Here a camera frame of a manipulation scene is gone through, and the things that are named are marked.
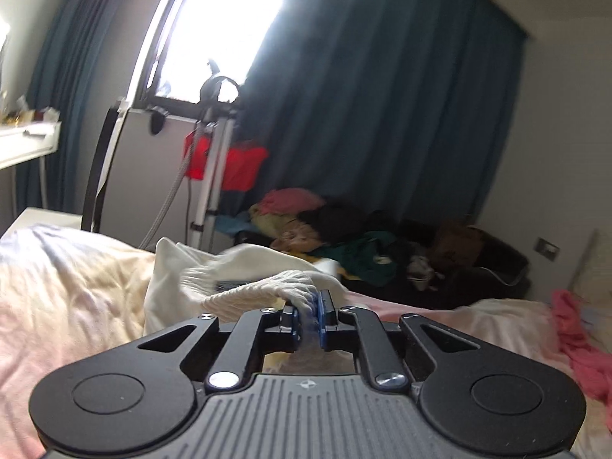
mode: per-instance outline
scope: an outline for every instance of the white wall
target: white wall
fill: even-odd
[[[42,44],[63,0],[0,0],[0,16],[10,24],[2,67],[2,89],[13,102],[26,93]],[[0,234],[11,224],[10,170],[0,171]]]
[[[106,35],[83,119],[75,206],[80,211],[106,112],[126,96],[140,48],[160,0],[124,0]]]
[[[515,117],[479,224],[529,258],[530,296],[568,287],[612,224],[612,20],[550,22],[527,44]],[[561,247],[554,262],[538,237]]]
[[[147,112],[132,110],[125,120],[106,181],[100,220],[102,234],[133,246],[139,246],[153,224],[176,179],[185,137],[195,128],[194,122],[170,118],[163,130],[153,136],[149,131],[150,118]],[[186,209],[187,185],[183,181],[161,234],[152,243],[163,236],[185,242]]]

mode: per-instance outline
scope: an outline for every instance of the pink towel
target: pink towel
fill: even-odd
[[[589,344],[580,323],[580,306],[567,290],[553,293],[553,316],[561,352],[570,358],[576,381],[587,397],[604,403],[606,426],[612,431],[612,355]]]
[[[259,212],[297,215],[304,210],[314,210],[323,205],[325,200],[311,191],[304,188],[285,188],[268,191],[259,202]]]

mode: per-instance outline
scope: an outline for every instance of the round pad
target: round pad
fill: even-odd
[[[80,382],[72,392],[75,404],[93,414],[116,414],[133,408],[145,394],[136,378],[100,374]]]
[[[542,402],[540,387],[514,374],[494,374],[472,387],[476,403],[489,412],[504,415],[525,414]]]
[[[141,352],[104,352],[44,378],[30,415],[45,445],[69,455],[124,455],[177,430],[195,409],[194,386],[170,358]]]

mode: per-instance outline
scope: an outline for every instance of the pile of clothes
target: pile of clothes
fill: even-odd
[[[333,259],[347,280],[382,287],[404,275],[424,291],[436,276],[425,250],[397,237],[396,224],[381,211],[367,215],[339,200],[287,188],[267,193],[249,214],[258,231],[273,239],[271,248],[309,262]]]

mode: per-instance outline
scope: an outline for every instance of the bed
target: bed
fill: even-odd
[[[78,230],[35,226],[0,240],[0,458],[44,453],[29,420],[33,386],[57,367],[140,337],[155,255]],[[416,312],[572,375],[558,350],[550,309],[526,300],[483,300],[428,311],[348,293],[383,320]],[[604,405],[588,413],[572,449],[583,459],[612,457]]]

